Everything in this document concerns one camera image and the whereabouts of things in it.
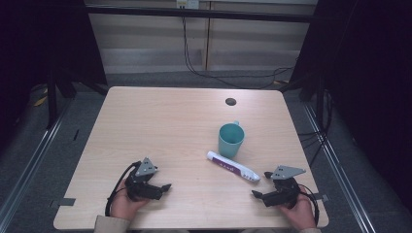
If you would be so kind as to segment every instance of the black cable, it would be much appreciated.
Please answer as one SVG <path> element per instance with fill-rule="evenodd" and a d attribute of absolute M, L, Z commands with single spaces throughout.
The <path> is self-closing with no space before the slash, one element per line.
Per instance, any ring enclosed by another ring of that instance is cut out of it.
<path fill-rule="evenodd" d="M 263 76 L 210 76 L 210 75 L 204 75 L 204 74 L 200 74 L 198 73 L 192 66 L 191 61 L 190 61 L 190 57 L 189 57 L 189 46 L 188 46 L 188 37 L 187 37 L 187 30 L 186 30 L 186 18 L 182 17 L 182 24 L 183 24 L 183 29 L 184 29 L 184 48 L 185 48 L 185 63 L 186 66 L 188 67 L 188 69 L 195 75 L 203 77 L 203 78 L 208 78 L 208 79 L 215 79 L 221 83 L 225 83 L 240 89 L 264 89 L 267 88 L 271 85 L 273 85 L 273 82 L 276 81 L 276 76 L 280 75 L 290 69 L 293 69 L 293 67 L 284 67 L 284 68 L 278 68 L 276 69 L 272 75 L 263 75 Z M 233 83 L 229 83 L 227 81 L 221 80 L 224 78 L 270 78 L 273 77 L 272 81 L 269 84 L 266 84 L 264 86 L 260 86 L 260 87 L 244 87 L 244 86 L 240 86 L 240 85 L 236 85 Z"/>
<path fill-rule="evenodd" d="M 316 139 L 316 140 L 315 140 L 315 141 L 313 141 L 312 143 L 310 143 L 310 144 L 306 145 L 305 147 L 303 147 L 303 149 L 305 150 L 305 149 L 309 148 L 310 146 L 312 146 L 312 145 L 316 144 L 317 142 L 319 142 L 319 139 Z"/>
<path fill-rule="evenodd" d="M 120 184 L 121 181 L 123 180 L 123 178 L 124 178 L 124 176 L 126 175 L 127 171 L 130 170 L 130 168 L 132 168 L 132 167 L 138 166 L 138 165 L 139 165 L 139 162 L 135 162 L 135 163 L 130 164 L 130 166 L 128 166 L 127 169 L 124 170 L 124 172 L 123 172 L 123 174 L 121 175 L 118 183 L 116 184 L 115 188 L 113 189 L 112 194 L 110 194 L 110 197 L 107 198 L 107 204 L 106 204 L 106 209 L 105 209 L 105 216 L 110 216 L 110 207 L 112 206 L 112 202 L 113 202 L 113 199 L 115 199 L 116 194 L 118 194 L 119 191 L 121 191 L 121 190 L 123 190 L 123 189 L 126 188 L 126 187 L 123 187 L 123 188 L 117 190 L 118 187 L 119 187 L 119 184 Z"/>
<path fill-rule="evenodd" d="M 303 186 L 304 188 L 306 188 L 306 189 L 310 192 L 310 195 L 307 194 L 307 193 L 305 193 L 305 192 L 302 192 L 302 191 L 300 191 L 299 193 L 302 194 L 302 195 L 304 195 L 304 196 L 307 196 L 307 197 L 309 198 L 309 200 L 312 201 L 313 207 L 314 207 L 314 209 L 315 209 L 315 210 L 314 210 L 315 224 L 318 225 L 320 212 L 319 212 L 319 206 L 318 206 L 318 202 L 316 201 L 315 194 L 313 194 L 312 190 L 309 189 L 309 187 L 307 187 L 307 186 L 305 186 L 305 185 L 303 185 L 303 184 L 300 184 L 300 183 L 299 183 L 298 185 Z"/>
<path fill-rule="evenodd" d="M 313 133 L 312 134 L 312 136 L 310 136 L 309 138 L 305 138 L 305 139 L 302 139 L 302 140 L 300 140 L 300 143 L 303 143 L 303 142 L 306 142 L 306 141 L 308 141 L 308 140 L 311 140 L 313 137 L 315 137 L 316 136 L 316 133 Z"/>
<path fill-rule="evenodd" d="M 321 144 L 319 145 L 318 149 L 317 149 L 316 152 L 315 152 L 315 155 L 313 155 L 313 158 L 312 158 L 312 160 L 311 160 L 310 163 L 309 163 L 309 167 L 312 167 L 312 165 L 313 165 L 316 157 L 318 156 L 319 151 L 321 150 L 321 148 L 322 148 L 322 146 L 324 145 L 324 143 L 325 143 L 325 139 L 322 140 Z"/>
<path fill-rule="evenodd" d="M 314 73 L 307 73 L 304 74 L 302 76 L 302 78 L 295 80 L 294 82 L 290 82 L 284 86 L 282 86 L 281 88 L 279 88 L 278 90 L 282 93 L 285 93 L 288 90 L 292 90 L 292 89 L 297 89 L 297 88 L 301 88 L 301 84 L 305 83 L 306 81 L 308 81 L 309 79 L 311 79 L 314 76 Z"/>
<path fill-rule="evenodd" d="M 327 131 L 329 130 L 331 121 L 332 121 L 332 110 L 333 110 L 333 103 L 331 100 L 331 96 L 328 90 L 325 90 L 327 96 L 326 96 L 326 110 L 327 110 L 327 122 L 326 126 L 324 127 L 325 132 L 327 134 Z"/>
<path fill-rule="evenodd" d="M 298 136 L 309 136 L 309 135 L 314 135 L 314 134 L 319 134 L 321 131 L 315 131 L 315 132 L 310 132 L 310 133 L 298 133 Z"/>

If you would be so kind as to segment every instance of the sleeve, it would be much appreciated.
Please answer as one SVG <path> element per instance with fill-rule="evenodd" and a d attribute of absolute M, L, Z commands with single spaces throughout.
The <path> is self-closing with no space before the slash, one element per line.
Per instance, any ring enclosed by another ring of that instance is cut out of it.
<path fill-rule="evenodd" d="M 122 218 L 97 216 L 96 223 L 94 224 L 94 233 L 123 233 L 126 232 L 129 225 L 130 221 Z"/>
<path fill-rule="evenodd" d="M 318 228 L 308 228 L 308 229 L 299 231 L 299 233 L 322 233 L 322 232 Z"/>

